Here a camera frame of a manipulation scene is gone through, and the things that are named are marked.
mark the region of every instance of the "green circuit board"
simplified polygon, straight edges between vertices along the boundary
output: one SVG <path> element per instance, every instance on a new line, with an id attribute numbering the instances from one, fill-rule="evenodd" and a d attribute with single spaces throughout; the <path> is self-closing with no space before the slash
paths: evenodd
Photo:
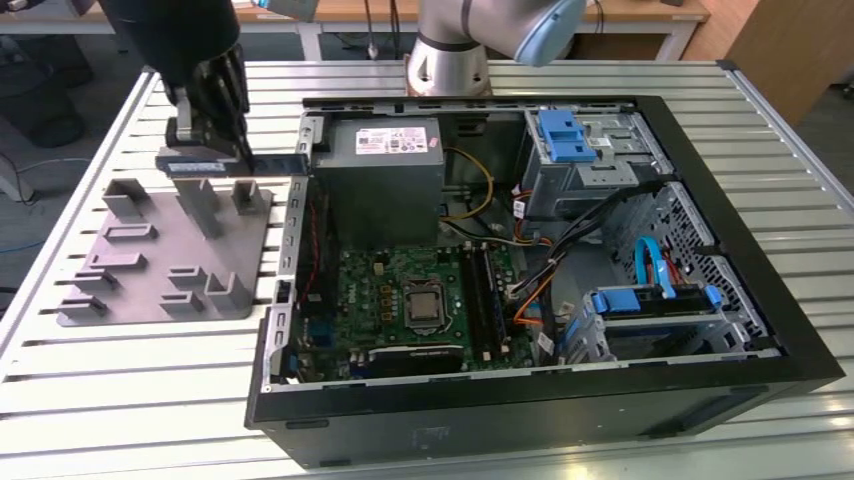
<path id="1" fill-rule="evenodd" d="M 459 253 L 460 247 L 341 251 L 333 349 L 315 357 L 324 379 L 349 379 L 351 352 L 397 345 L 460 345 L 468 371 L 531 366 L 527 333 L 509 338 L 509 351 L 500 358 L 485 361 L 472 351 Z M 513 282 L 509 250 L 497 247 L 488 255 L 496 283 Z M 441 288 L 445 322 L 435 331 L 417 332 L 405 325 L 404 295 L 412 282 L 424 281 Z"/>

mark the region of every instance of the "label sticker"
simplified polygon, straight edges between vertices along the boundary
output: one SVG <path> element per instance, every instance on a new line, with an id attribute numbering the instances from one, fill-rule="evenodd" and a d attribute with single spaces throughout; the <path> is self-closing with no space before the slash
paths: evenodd
<path id="1" fill-rule="evenodd" d="M 588 138 L 587 144 L 591 147 L 608 147 L 611 148 L 611 140 L 607 137 L 602 138 Z"/>
<path id="2" fill-rule="evenodd" d="M 536 344 L 548 355 L 554 353 L 555 342 L 551 341 L 551 338 L 548 338 L 548 335 L 546 335 L 543 332 L 539 332 L 539 337 L 536 337 Z"/>
<path id="3" fill-rule="evenodd" d="M 225 165 L 219 162 L 169 163 L 172 172 L 224 172 Z"/>
<path id="4" fill-rule="evenodd" d="M 356 155 L 425 153 L 427 129 L 363 128 L 356 132 Z"/>
<path id="5" fill-rule="evenodd" d="M 524 202 L 520 200 L 512 201 L 512 216 L 519 220 L 524 218 Z"/>

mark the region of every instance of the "open computer tower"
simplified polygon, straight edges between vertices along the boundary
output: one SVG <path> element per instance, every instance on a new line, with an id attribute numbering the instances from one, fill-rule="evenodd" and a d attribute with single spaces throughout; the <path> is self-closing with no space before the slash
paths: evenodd
<path id="1" fill-rule="evenodd" d="M 660 98 L 304 110 L 247 407 L 303 467 L 692 435 L 843 376 Z"/>

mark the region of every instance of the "wooden table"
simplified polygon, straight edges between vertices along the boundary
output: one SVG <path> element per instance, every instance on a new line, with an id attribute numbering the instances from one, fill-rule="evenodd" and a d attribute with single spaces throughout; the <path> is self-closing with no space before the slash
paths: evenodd
<path id="1" fill-rule="evenodd" d="M 417 31 L 417 0 L 397 0 L 400 29 Z M 611 34 L 666 35 L 656 60 L 679 60 L 696 26 L 708 19 L 700 0 L 684 0 L 682 7 L 671 7 L 659 0 L 602 0 L 604 32 Z M 388 32 L 389 10 L 387 0 L 371 0 L 373 30 Z M 237 9 L 241 30 L 245 33 L 289 32 L 301 39 L 305 60 L 321 60 L 319 35 L 321 33 L 365 32 L 364 5 L 360 0 L 320 0 L 315 23 L 297 22 L 267 10 L 251 7 Z M 594 33 L 596 8 L 588 7 L 578 33 Z M 0 15 L 0 34 L 61 33 L 112 34 L 107 17 L 95 5 L 78 18 L 56 20 L 16 20 Z"/>

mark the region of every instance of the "white cable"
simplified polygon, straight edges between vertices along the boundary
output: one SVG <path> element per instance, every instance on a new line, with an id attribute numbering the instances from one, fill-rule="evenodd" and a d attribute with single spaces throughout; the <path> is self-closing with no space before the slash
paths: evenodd
<path id="1" fill-rule="evenodd" d="M 65 162 L 90 162 L 92 160 L 88 158 L 54 158 L 52 160 L 44 160 L 41 162 L 36 162 L 32 165 L 26 165 L 24 168 L 17 169 L 17 173 L 24 173 L 32 170 L 33 168 L 38 168 L 44 165 L 49 165 L 52 163 L 65 163 Z"/>

